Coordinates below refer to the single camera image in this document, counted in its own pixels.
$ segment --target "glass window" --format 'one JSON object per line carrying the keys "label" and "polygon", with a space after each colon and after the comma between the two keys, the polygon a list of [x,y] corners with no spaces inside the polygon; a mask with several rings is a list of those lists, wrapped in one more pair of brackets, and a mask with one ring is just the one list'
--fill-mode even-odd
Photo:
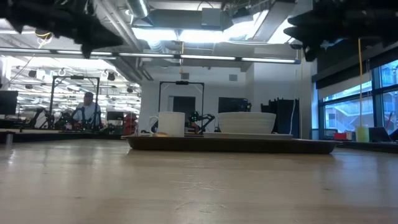
{"label": "glass window", "polygon": [[397,68],[398,60],[380,67],[382,87],[398,84]]}
{"label": "glass window", "polygon": [[[337,129],[339,133],[355,131],[360,125],[359,99],[344,101],[325,106],[325,128]],[[373,127],[373,99],[371,97],[362,100],[362,124]]]}
{"label": "glass window", "polygon": [[[349,88],[347,90],[341,91],[339,93],[333,94],[331,96],[328,96],[326,98],[323,99],[323,101],[330,101],[330,100],[335,100],[335,99],[340,99],[346,96],[352,96],[355,94],[358,94],[359,91],[361,90],[361,87],[359,85],[354,86],[352,88]],[[367,92],[367,91],[371,91],[372,90],[372,81],[368,81],[366,83],[362,84],[362,92]]]}
{"label": "glass window", "polygon": [[383,94],[383,120],[384,127],[391,134],[398,128],[398,91]]}

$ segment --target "white cup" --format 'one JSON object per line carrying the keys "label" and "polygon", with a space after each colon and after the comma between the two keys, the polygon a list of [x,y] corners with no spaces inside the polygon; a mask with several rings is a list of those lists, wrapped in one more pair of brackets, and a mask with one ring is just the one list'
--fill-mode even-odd
{"label": "white cup", "polygon": [[149,124],[153,124],[151,121],[154,118],[159,122],[157,132],[166,133],[171,137],[184,137],[185,113],[160,112],[159,117],[151,116],[149,118]]}

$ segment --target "door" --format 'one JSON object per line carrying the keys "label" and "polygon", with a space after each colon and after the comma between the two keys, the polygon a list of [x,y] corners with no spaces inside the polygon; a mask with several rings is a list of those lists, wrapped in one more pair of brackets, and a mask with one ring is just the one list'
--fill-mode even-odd
{"label": "door", "polygon": [[185,122],[195,112],[196,98],[194,96],[175,96],[173,100],[173,112],[185,113]]}

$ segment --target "computer monitor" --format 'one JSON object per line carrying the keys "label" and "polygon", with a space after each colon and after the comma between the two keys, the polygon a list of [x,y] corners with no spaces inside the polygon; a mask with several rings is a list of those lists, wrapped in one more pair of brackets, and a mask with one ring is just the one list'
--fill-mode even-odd
{"label": "computer monitor", "polygon": [[0,114],[15,115],[18,91],[0,91]]}
{"label": "computer monitor", "polygon": [[124,112],[109,111],[106,113],[107,121],[122,121],[124,119]]}

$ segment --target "white plate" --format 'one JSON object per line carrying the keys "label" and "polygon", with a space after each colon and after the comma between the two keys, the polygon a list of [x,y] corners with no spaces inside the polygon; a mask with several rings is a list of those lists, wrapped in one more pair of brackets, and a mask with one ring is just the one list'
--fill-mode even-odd
{"label": "white plate", "polygon": [[293,136],[291,134],[242,134],[242,133],[203,133],[205,138],[223,138],[223,139],[273,139],[273,140],[289,140]]}

